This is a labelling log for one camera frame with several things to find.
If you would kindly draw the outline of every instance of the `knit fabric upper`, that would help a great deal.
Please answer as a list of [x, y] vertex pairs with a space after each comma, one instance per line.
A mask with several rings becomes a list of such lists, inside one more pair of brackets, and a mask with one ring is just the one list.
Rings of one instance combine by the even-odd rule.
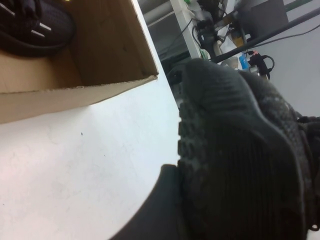
[[[310, 166], [306, 157], [302, 137], [299, 132], [296, 114], [270, 82], [251, 73], [240, 72], [240, 74], [251, 88], [262, 114], [271, 123], [277, 126], [290, 141], [302, 170], [305, 201], [308, 203], [308, 206], [314, 204], [315, 199]], [[312, 210], [310, 208], [306, 209], [308, 219], [313, 218], [312, 215], [314, 215], [314, 212], [311, 211]]]
[[53, 0], [0, 0], [0, 32], [33, 46], [66, 45], [73, 18]]

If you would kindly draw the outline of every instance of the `cardboard box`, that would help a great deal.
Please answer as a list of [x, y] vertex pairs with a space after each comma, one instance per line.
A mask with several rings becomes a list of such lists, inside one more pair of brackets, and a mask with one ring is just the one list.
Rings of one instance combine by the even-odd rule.
[[47, 58], [0, 51], [0, 123], [88, 106], [157, 78], [131, 0], [63, 4], [77, 25], [69, 48]]

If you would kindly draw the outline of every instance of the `black cable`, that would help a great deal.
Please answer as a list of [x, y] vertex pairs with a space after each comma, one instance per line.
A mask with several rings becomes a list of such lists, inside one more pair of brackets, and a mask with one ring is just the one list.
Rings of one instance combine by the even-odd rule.
[[271, 72], [275, 68], [275, 65], [276, 65], [275, 60], [272, 57], [268, 56], [268, 55], [265, 55], [265, 57], [272, 61], [272, 67], [271, 67], [271, 70], [270, 70], [270, 72]]
[[299, 34], [295, 34], [295, 35], [290, 35], [290, 36], [285, 36], [285, 37], [281, 37], [281, 38], [278, 38], [278, 39], [275, 39], [275, 40], [272, 40], [272, 41], [267, 41], [265, 43], [262, 43], [262, 44], [258, 44], [258, 45], [255, 45], [254, 47], [252, 48], [257, 48], [257, 47], [261, 47], [261, 46], [264, 46], [264, 45], [267, 45], [267, 44], [272, 44], [274, 42], [277, 42], [277, 41], [280, 41], [280, 40], [284, 40], [284, 39], [290, 39], [290, 38], [294, 38], [294, 37], [299, 37], [299, 36], [302, 36], [302, 35], [305, 35], [305, 34], [308, 34], [308, 33], [311, 33], [312, 31], [316, 30], [320, 28], [320, 25], [312, 28], [311, 30], [309, 31], [306, 31], [304, 33], [299, 33]]
[[214, 57], [214, 59], [212, 59], [211, 61], [215, 62], [215, 63], [220, 63], [220, 62], [223, 62], [224, 60], [228, 59], [228, 58], [231, 58], [232, 56], [236, 55], [236, 54], [239, 54], [241, 52], [244, 52], [246, 51], [247, 49], [252, 49], [254, 48], [256, 45], [284, 32], [284, 31], [287, 31], [301, 23], [304, 23], [316, 16], [320, 15], [320, 7], [301, 16], [301, 17], [298, 17], [292, 21], [290, 21], [288, 24], [282, 26], [282, 27], [279, 27], [278, 29], [272, 31], [272, 32], [269, 32], [263, 36], [260, 36], [260, 37], [257, 37], [251, 41], [249, 41], [247, 44], [243, 45], [243, 46], [240, 46], [238, 48], [235, 48], [227, 53], [224, 53], [222, 55], [219, 55], [219, 56], [216, 56]]
[[168, 53], [169, 53], [169, 51], [170, 51], [170, 49], [172, 48], [172, 46], [175, 44], [175, 42], [180, 38], [180, 36], [185, 32], [185, 30], [189, 27], [189, 25], [192, 23], [192, 21], [193, 21], [194, 19], [192, 18], [189, 22], [188, 22], [188, 24], [185, 26], [185, 28], [179, 33], [179, 35], [178, 36], [176, 36], [176, 38], [173, 40], [173, 42], [169, 45], [169, 47], [167, 48], [167, 50], [166, 50], [166, 52], [163, 54], [163, 58], [165, 58], [167, 55], [168, 55]]
[[195, 43], [198, 45], [198, 47], [199, 47], [200, 49], [202, 49], [201, 44], [199, 43], [199, 41], [197, 40], [197, 38], [196, 38], [196, 36], [195, 36], [195, 30], [198, 31], [198, 30], [197, 30], [197, 27], [196, 27], [196, 26], [193, 26], [193, 27], [192, 27], [192, 37], [193, 37], [193, 40], [194, 40]]

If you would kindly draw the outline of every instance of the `black sneaker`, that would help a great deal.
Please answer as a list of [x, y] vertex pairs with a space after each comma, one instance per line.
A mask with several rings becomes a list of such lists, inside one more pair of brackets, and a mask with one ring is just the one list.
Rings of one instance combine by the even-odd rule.
[[72, 16], [53, 0], [0, 0], [0, 48], [12, 54], [52, 55], [75, 31]]
[[317, 231], [319, 165], [278, 91], [200, 59], [182, 80], [178, 168], [192, 239], [305, 240]]

